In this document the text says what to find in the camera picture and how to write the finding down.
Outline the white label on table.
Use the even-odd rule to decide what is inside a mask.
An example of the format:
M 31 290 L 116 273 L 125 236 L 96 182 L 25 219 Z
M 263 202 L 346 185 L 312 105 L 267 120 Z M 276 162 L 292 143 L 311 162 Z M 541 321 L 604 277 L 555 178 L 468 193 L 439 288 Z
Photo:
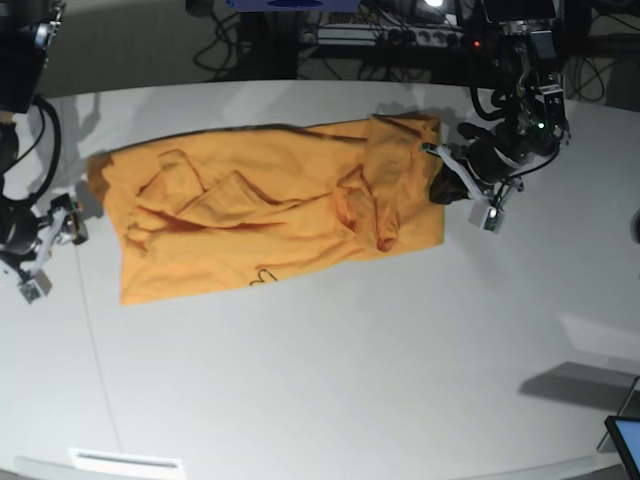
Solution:
M 132 465 L 138 467 L 183 470 L 183 463 L 180 459 L 114 453 L 75 447 L 70 447 L 68 452 L 72 464 L 78 469 L 90 469 L 97 471 L 98 468 L 110 468 L 113 470 L 115 465 Z

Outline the tablet screen on stand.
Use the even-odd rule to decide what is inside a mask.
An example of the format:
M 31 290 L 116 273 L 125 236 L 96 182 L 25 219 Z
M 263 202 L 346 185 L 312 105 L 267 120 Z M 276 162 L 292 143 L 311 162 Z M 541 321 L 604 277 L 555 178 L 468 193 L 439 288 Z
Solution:
M 639 480 L 639 377 L 633 378 L 620 407 L 604 421 L 599 453 L 616 453 L 628 477 Z

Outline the white power strip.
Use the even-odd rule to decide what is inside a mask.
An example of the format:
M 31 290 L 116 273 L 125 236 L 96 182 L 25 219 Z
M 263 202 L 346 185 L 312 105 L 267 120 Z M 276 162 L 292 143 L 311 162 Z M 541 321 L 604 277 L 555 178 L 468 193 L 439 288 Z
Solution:
M 390 28 L 384 40 L 392 45 L 408 45 L 423 48 L 457 48 L 463 35 L 459 31 L 433 28 Z

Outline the yellow T-shirt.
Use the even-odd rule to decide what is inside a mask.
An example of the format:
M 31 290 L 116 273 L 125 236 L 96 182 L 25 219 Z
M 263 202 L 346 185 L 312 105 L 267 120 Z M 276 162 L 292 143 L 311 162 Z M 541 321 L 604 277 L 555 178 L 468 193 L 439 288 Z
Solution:
M 194 132 L 92 157 L 125 305 L 233 290 L 440 245 L 429 114 Z

